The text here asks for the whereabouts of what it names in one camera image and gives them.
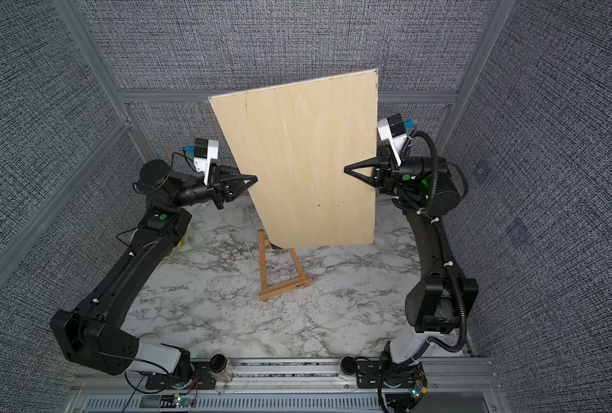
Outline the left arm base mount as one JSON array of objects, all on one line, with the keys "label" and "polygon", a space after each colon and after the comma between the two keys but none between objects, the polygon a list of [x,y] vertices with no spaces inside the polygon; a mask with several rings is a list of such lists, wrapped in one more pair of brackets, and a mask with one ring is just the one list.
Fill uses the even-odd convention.
[{"label": "left arm base mount", "polygon": [[144,383],[144,390],[177,390],[186,392],[187,390],[214,390],[216,379],[210,370],[208,359],[191,359],[192,370],[190,374],[184,375],[174,372],[171,376],[159,373],[151,373]]}]

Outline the light plywood board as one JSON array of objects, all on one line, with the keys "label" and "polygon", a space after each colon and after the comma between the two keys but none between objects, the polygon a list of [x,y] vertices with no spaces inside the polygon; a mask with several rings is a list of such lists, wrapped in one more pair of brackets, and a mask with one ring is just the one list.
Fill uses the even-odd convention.
[{"label": "light plywood board", "polygon": [[376,191],[345,174],[376,154],[378,72],[209,99],[270,240],[284,248],[370,244]]}]

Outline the small wooden easel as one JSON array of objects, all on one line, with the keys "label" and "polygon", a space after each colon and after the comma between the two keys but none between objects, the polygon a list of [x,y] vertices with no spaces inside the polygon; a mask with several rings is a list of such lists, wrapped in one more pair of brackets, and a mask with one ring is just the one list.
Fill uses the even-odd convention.
[{"label": "small wooden easel", "polygon": [[261,285],[259,301],[267,302],[313,283],[313,278],[304,271],[297,251],[278,247],[263,229],[258,230],[257,238]]}]

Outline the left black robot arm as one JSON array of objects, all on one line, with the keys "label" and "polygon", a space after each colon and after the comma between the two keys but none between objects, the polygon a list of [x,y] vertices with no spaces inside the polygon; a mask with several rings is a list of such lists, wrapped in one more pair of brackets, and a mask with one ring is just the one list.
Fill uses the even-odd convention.
[{"label": "left black robot arm", "polygon": [[146,211],[126,250],[99,285],[74,309],[57,311],[51,330],[67,361],[109,375],[163,373],[180,382],[192,377],[189,354],[168,345],[143,344],[121,329],[131,304],[187,232],[187,208],[234,201],[258,181],[253,175],[213,163],[208,173],[180,173],[161,159],[146,163],[134,184]]}]

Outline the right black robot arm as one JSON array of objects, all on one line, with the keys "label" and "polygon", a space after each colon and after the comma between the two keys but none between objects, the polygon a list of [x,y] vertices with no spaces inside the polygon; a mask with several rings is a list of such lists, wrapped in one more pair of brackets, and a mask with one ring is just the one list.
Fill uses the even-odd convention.
[{"label": "right black robot arm", "polygon": [[452,167],[434,155],[398,161],[390,148],[381,146],[376,157],[344,169],[350,177],[388,194],[414,234],[421,278],[405,298],[408,325],[388,344],[395,364],[416,360],[431,345],[457,353],[466,344],[478,284],[464,275],[443,223],[468,191],[457,189]]}]

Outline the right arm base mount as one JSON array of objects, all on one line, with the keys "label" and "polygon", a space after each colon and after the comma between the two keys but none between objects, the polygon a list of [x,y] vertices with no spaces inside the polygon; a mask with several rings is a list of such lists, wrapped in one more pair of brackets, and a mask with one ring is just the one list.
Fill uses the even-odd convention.
[{"label": "right arm base mount", "polygon": [[389,373],[396,364],[393,363],[387,350],[375,358],[356,357],[355,362],[357,387],[360,389],[377,389],[380,380],[383,380],[383,388],[407,389],[428,386],[428,379],[420,362]]}]

